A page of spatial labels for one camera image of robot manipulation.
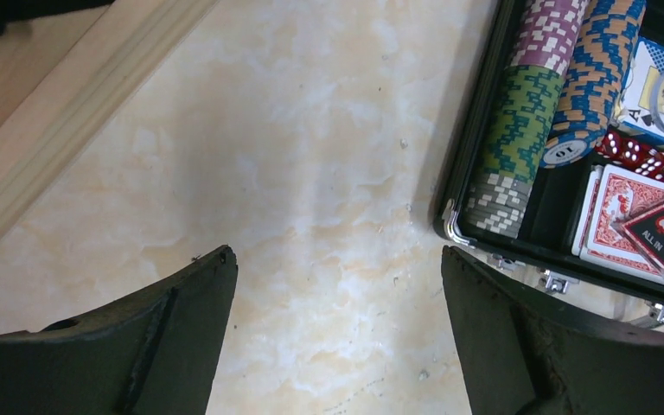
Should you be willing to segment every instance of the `purple poker chip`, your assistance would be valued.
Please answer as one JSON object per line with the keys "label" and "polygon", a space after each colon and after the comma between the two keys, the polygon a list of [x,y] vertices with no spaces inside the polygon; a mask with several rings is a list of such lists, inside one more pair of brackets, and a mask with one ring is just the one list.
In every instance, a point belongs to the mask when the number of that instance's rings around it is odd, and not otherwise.
{"label": "purple poker chip", "polygon": [[535,65],[564,75],[589,0],[528,0],[511,67]]}

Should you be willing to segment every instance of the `black triangle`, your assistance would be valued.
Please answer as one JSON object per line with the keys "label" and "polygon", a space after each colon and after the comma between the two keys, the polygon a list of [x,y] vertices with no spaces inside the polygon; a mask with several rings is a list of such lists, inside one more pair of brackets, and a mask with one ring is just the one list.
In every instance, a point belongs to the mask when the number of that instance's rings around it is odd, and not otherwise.
{"label": "black triangle", "polygon": [[664,205],[624,224],[651,257],[664,265]]}

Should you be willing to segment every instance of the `open case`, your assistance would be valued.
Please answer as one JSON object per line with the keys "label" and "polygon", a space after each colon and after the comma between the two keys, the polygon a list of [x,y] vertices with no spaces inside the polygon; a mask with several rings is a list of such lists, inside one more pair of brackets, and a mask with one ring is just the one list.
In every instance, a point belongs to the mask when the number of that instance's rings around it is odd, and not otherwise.
{"label": "open case", "polygon": [[[479,151],[487,132],[502,69],[513,48],[525,7],[526,0],[499,2],[466,119],[461,130],[455,133],[456,144],[450,154],[452,167],[444,178],[434,227],[445,239],[482,249],[509,262],[534,265],[552,275],[574,278],[664,305],[663,285],[593,265],[571,255],[571,241],[591,165],[600,163],[598,160],[601,159],[595,151],[566,167],[539,169],[518,239],[483,231],[462,221],[467,187],[475,168],[473,155]],[[664,0],[648,0],[640,35],[664,46]]]}

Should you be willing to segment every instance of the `dice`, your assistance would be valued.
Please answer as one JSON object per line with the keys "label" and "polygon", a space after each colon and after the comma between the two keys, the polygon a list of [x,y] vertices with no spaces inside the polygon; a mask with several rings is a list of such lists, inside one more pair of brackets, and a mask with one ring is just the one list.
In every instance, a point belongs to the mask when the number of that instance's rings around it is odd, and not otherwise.
{"label": "dice", "polygon": [[616,165],[664,182],[664,151],[611,129],[596,150]]}

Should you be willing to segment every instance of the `beige tile surface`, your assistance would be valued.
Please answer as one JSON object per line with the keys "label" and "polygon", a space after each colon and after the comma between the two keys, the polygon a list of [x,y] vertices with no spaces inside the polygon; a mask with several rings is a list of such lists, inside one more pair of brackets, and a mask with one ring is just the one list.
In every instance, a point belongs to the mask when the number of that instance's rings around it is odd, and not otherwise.
{"label": "beige tile surface", "polygon": [[221,2],[1,242],[0,333],[229,244],[208,413],[469,413],[428,211],[493,3]]}

